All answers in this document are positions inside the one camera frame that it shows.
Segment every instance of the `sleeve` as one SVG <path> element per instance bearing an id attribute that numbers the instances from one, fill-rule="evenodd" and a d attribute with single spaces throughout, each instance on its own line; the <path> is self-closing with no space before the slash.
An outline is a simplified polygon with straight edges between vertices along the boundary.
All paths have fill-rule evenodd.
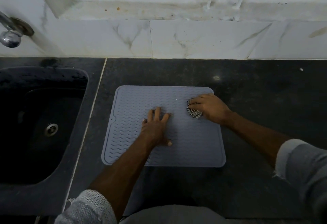
<path id="1" fill-rule="evenodd" d="M 55 220 L 55 224 L 73 223 L 117 224 L 117 220 L 103 195 L 95 190 L 84 190 Z"/>
<path id="2" fill-rule="evenodd" d="M 327 223 L 327 151 L 291 139 L 279 149 L 276 175 L 297 189 L 300 200 Z"/>

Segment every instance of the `sink drain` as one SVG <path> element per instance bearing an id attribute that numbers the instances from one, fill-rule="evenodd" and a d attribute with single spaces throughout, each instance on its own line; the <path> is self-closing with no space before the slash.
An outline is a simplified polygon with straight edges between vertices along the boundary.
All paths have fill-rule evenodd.
<path id="1" fill-rule="evenodd" d="M 58 125 L 55 123 L 49 124 L 45 130 L 44 130 L 44 135 L 47 137 L 53 136 L 56 134 L 58 131 Z"/>

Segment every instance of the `faucet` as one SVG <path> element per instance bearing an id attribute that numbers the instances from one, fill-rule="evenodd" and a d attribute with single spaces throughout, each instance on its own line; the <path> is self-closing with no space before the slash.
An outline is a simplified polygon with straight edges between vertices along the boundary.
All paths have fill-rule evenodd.
<path id="1" fill-rule="evenodd" d="M 26 22 L 18 18 L 9 18 L 0 11 L 0 23 L 7 29 L 0 34 L 0 43 L 6 47 L 18 47 L 22 41 L 22 36 L 32 36 L 33 29 Z"/>

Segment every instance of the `gray mat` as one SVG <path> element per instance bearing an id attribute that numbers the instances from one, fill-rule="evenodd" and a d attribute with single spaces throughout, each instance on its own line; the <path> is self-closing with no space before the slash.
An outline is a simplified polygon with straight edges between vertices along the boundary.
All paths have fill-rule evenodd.
<path id="1" fill-rule="evenodd" d="M 150 109 L 160 106 L 171 113 L 167 138 L 171 147 L 156 147 L 146 166 L 221 167 L 226 157 L 218 124 L 192 118 L 187 100 L 199 94 L 213 93 L 208 87 L 120 86 L 117 88 L 102 151 L 102 161 L 111 165 L 134 142 L 141 122 Z"/>

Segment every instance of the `white marble tile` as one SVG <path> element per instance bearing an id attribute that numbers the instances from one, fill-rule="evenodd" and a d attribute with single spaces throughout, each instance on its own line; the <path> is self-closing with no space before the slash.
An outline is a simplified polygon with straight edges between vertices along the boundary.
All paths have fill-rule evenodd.
<path id="1" fill-rule="evenodd" d="M 44 0 L 0 0 L 0 11 L 35 31 L 18 48 L 0 48 L 0 56 L 152 57 L 146 20 L 56 19 Z"/>
<path id="2" fill-rule="evenodd" d="M 327 22 L 274 22 L 249 56 L 280 59 L 326 59 Z"/>
<path id="3" fill-rule="evenodd" d="M 151 21 L 154 58 L 246 59 L 270 22 Z"/>

